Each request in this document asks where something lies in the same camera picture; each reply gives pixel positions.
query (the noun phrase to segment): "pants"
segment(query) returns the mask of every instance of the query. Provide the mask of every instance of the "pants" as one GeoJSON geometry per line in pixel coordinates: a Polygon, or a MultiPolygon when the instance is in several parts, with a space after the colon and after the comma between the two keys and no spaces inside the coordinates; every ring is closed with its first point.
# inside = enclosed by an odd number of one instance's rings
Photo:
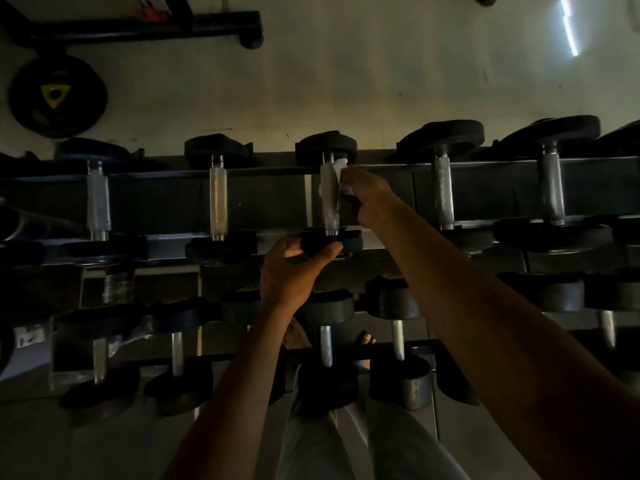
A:
{"type": "MultiPolygon", "coordinates": [[[[360,398],[346,409],[368,445],[376,480],[469,480],[409,412],[363,393],[369,390],[368,373],[359,380],[360,398]]],[[[328,413],[302,412],[297,383],[276,480],[355,480],[334,420],[328,413]]]]}

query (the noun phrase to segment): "person's left arm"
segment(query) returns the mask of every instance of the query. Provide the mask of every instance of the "person's left arm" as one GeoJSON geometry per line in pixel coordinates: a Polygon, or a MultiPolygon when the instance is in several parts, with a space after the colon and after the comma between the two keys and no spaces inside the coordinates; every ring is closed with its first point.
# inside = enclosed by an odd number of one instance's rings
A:
{"type": "Polygon", "coordinates": [[[302,253],[299,239],[282,239],[268,252],[260,270],[260,316],[182,440],[163,480],[253,478],[282,339],[317,275],[341,249],[341,243],[334,242],[296,265],[285,258],[302,253]]]}

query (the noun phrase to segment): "yellow triangle logo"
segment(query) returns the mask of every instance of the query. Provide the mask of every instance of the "yellow triangle logo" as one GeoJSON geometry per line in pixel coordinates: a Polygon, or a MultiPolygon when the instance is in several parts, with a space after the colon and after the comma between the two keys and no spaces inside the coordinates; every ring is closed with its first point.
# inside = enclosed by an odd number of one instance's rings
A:
{"type": "Polygon", "coordinates": [[[52,109],[55,109],[65,100],[69,90],[71,90],[71,86],[68,84],[44,84],[40,86],[40,90],[42,91],[44,101],[46,101],[52,109]]]}

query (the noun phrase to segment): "person's right arm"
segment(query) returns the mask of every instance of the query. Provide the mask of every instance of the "person's right arm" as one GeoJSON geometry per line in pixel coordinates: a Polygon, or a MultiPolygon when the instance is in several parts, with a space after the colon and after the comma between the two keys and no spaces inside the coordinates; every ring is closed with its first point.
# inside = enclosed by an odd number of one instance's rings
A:
{"type": "Polygon", "coordinates": [[[359,222],[389,250],[430,327],[540,477],[636,476],[640,401],[631,391],[539,309],[473,264],[382,177],[347,167],[342,181],[360,201],[359,222]]]}

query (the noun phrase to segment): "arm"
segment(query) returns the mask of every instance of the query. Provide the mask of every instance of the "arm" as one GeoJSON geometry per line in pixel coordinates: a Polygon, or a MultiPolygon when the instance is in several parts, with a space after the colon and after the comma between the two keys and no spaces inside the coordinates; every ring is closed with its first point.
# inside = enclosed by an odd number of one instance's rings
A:
{"type": "Polygon", "coordinates": [[[637,468],[640,403],[539,309],[471,260],[382,178],[343,171],[358,220],[396,261],[430,327],[544,479],[622,478],[637,468]]]}
{"type": "Polygon", "coordinates": [[[260,317],[182,440],[164,480],[253,478],[282,339],[317,275],[341,249],[334,243],[308,262],[291,265],[285,257],[302,253],[300,240],[283,239],[265,256],[260,317]]]}

